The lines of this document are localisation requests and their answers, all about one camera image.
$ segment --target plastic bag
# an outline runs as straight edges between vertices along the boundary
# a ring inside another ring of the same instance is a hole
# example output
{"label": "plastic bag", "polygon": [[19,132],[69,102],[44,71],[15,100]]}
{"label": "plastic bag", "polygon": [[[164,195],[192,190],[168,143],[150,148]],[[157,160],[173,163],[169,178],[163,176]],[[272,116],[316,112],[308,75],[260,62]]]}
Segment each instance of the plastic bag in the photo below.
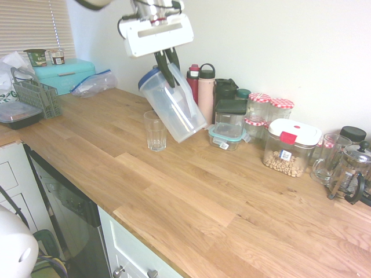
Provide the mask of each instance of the plastic bag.
{"label": "plastic bag", "polygon": [[71,94],[77,97],[92,97],[97,93],[112,89],[117,86],[117,79],[110,69],[99,74],[93,74],[78,83]]}
{"label": "plastic bag", "polygon": [[[16,101],[18,99],[13,86],[14,80],[10,73],[12,67],[35,73],[30,62],[24,59],[16,51],[0,58],[0,103]],[[19,80],[30,78],[30,76],[20,73],[17,73],[16,77]]]}

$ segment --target cabinet knob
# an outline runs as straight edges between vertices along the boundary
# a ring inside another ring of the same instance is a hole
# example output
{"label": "cabinet knob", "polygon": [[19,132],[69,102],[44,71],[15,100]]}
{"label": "cabinet knob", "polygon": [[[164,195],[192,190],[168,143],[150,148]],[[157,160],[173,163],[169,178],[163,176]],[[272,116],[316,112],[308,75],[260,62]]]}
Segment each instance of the cabinet knob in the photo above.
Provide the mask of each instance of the cabinet knob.
{"label": "cabinet knob", "polygon": [[150,270],[147,272],[147,275],[149,278],[156,278],[158,276],[158,271],[157,270]]}
{"label": "cabinet knob", "polygon": [[122,265],[120,265],[120,267],[119,267],[118,269],[116,269],[116,270],[112,273],[112,277],[113,277],[113,278],[120,278],[122,272],[125,272],[125,269],[123,268]]}

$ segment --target teal bread box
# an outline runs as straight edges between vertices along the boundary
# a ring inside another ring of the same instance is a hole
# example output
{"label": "teal bread box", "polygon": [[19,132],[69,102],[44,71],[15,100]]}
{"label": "teal bread box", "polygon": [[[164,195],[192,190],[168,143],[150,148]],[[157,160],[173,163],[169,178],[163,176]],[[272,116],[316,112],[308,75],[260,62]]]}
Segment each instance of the teal bread box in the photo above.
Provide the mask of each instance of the teal bread box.
{"label": "teal bread box", "polygon": [[34,70],[41,83],[57,88],[58,95],[68,94],[84,78],[95,74],[93,63],[80,59],[66,59],[62,65],[48,61],[47,67]]}

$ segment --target butcher block counter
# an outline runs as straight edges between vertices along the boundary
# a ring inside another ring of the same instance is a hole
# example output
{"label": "butcher block counter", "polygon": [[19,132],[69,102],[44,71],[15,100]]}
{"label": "butcher block counter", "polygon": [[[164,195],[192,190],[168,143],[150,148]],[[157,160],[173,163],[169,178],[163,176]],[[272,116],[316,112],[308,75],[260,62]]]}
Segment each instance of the butcher block counter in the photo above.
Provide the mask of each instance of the butcher block counter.
{"label": "butcher block counter", "polygon": [[1,126],[0,144],[28,144],[182,276],[371,277],[371,207],[265,167],[255,145],[212,147],[205,130],[150,151],[151,107],[134,94],[59,98],[62,116]]}

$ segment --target window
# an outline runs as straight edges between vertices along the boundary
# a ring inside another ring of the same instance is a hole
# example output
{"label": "window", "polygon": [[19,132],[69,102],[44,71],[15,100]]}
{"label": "window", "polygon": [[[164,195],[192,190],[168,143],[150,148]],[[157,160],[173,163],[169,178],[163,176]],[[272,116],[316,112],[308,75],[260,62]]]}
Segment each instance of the window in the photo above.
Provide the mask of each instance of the window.
{"label": "window", "polygon": [[0,57],[13,51],[27,57],[24,50],[37,48],[76,56],[66,0],[1,0]]}

